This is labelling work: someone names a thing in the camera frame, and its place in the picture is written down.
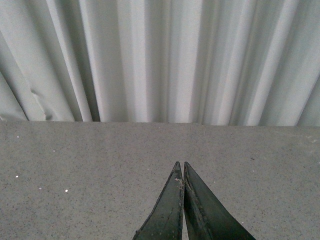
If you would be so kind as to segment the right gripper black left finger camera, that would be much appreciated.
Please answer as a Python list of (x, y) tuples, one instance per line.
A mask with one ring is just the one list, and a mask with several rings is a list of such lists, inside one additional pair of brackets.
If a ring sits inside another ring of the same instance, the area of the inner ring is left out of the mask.
[(185, 185), (177, 161), (147, 219), (134, 240), (181, 240)]

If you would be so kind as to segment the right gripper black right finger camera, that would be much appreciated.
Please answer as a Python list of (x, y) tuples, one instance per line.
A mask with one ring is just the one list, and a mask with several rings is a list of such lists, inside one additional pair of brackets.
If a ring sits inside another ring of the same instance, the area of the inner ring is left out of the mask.
[(184, 163), (184, 213), (190, 240), (253, 240), (188, 162)]

